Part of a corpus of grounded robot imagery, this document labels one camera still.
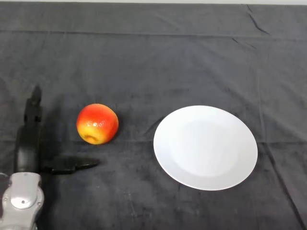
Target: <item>table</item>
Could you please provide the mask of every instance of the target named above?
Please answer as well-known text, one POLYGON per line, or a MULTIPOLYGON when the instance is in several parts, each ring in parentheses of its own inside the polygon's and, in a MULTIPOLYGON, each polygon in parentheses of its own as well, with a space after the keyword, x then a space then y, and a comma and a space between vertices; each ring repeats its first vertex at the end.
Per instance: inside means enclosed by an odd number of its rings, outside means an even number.
MULTIPOLYGON (((0 171, 12 173, 25 100, 43 90, 42 154, 102 164, 44 176, 43 230, 306 230, 307 7, 0 3, 0 171), (75 122, 91 103, 118 114, 109 144, 75 122), (153 136, 170 112, 215 106, 259 148, 253 173, 223 191, 179 184, 153 136)), ((0 177, 0 192, 7 179, 0 177)))

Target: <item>red apple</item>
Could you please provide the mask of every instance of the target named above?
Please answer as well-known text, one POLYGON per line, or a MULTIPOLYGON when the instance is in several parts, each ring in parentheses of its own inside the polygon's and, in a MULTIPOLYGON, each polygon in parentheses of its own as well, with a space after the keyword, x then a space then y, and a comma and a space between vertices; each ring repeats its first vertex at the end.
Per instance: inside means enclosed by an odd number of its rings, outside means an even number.
POLYGON ((90 104, 78 115, 77 130, 83 140, 99 145, 110 141, 118 130, 118 117, 103 104, 90 104))

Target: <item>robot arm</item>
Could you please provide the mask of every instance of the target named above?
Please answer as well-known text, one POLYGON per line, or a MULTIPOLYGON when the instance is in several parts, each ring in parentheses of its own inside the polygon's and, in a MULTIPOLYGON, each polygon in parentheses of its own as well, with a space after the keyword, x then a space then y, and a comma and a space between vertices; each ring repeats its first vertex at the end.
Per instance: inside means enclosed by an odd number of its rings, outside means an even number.
POLYGON ((35 221, 44 203, 40 188, 40 172, 70 174, 79 169, 94 167, 99 160, 90 158, 55 158, 41 161, 39 153, 41 90, 35 87, 27 100, 24 125, 19 128, 14 156, 14 174, 2 198, 3 215, 0 230, 36 230, 35 221))

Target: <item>dark gray tablecloth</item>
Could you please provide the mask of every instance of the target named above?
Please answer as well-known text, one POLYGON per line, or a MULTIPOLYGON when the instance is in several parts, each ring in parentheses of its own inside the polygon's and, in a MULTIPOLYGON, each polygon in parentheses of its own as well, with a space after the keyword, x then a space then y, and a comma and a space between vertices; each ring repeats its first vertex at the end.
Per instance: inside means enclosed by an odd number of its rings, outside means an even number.
POLYGON ((36 84, 42 154, 103 162, 44 178, 41 230, 306 230, 307 7, 0 3, 2 173, 12 173, 36 84), (77 133, 91 103, 119 115, 109 144, 77 133), (259 157, 243 183, 200 191, 159 166, 157 125, 196 104, 231 112, 254 134, 259 157))

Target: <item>white plate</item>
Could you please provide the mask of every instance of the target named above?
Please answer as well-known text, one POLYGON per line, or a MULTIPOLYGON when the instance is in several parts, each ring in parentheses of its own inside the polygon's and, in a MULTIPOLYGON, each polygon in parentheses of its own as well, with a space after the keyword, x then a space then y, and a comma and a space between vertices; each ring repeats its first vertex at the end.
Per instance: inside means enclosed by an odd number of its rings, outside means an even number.
POLYGON ((153 140, 161 167, 192 188, 221 190, 235 186, 253 171, 257 144, 234 115, 209 106, 189 106, 169 114, 153 140))

